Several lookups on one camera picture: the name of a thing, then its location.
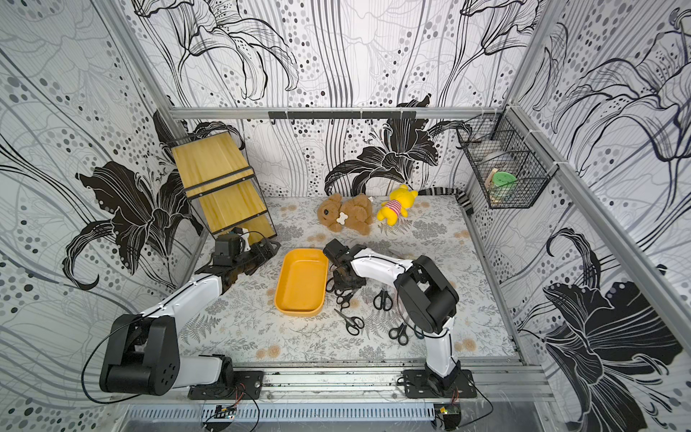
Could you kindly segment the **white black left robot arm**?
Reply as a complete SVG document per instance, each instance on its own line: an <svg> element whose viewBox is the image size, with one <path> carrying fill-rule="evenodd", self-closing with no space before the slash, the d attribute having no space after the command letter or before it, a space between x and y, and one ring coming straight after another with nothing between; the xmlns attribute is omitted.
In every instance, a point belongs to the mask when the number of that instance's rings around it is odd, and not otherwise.
<svg viewBox="0 0 691 432"><path fill-rule="evenodd" d="M191 398L223 399L245 387L228 356L182 356L179 335L240 275L253 275L280 250L280 243L267 237L251 242L251 234L234 229L217 237L210 261L188 283L153 307L113 322L104 339L102 392L161 396L189 389Z"/></svg>

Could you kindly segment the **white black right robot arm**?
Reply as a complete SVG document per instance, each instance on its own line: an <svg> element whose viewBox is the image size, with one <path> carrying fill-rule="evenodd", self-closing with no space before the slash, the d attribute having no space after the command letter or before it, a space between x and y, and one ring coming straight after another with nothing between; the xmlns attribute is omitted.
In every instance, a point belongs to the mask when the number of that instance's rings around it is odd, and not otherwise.
<svg viewBox="0 0 691 432"><path fill-rule="evenodd" d="M397 297L390 304L404 307L403 325L420 331L426 341L426 370L441 382L458 376L452 330L459 296L431 258L397 259L336 239L323 253L334 266L332 292L340 306L349 307L352 295L370 280L393 287Z"/></svg>

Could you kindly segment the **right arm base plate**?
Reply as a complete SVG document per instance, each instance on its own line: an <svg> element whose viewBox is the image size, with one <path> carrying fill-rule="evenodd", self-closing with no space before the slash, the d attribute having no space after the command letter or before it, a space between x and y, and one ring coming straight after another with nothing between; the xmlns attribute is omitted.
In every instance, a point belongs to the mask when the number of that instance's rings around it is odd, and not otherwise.
<svg viewBox="0 0 691 432"><path fill-rule="evenodd" d="M478 396L473 374L467 369L459 369L445 378L428 370L404 370L397 384L404 387L409 399L474 399Z"/></svg>

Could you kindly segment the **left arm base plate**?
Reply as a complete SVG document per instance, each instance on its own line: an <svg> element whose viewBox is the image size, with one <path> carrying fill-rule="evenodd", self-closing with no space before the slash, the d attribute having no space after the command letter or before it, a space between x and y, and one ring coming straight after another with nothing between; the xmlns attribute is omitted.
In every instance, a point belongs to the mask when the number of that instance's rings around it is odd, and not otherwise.
<svg viewBox="0 0 691 432"><path fill-rule="evenodd" d="M263 371L234 371L228 377L222 374L216 383L192 386L188 398L193 401L219 401L228 399L258 400L263 389Z"/></svg>

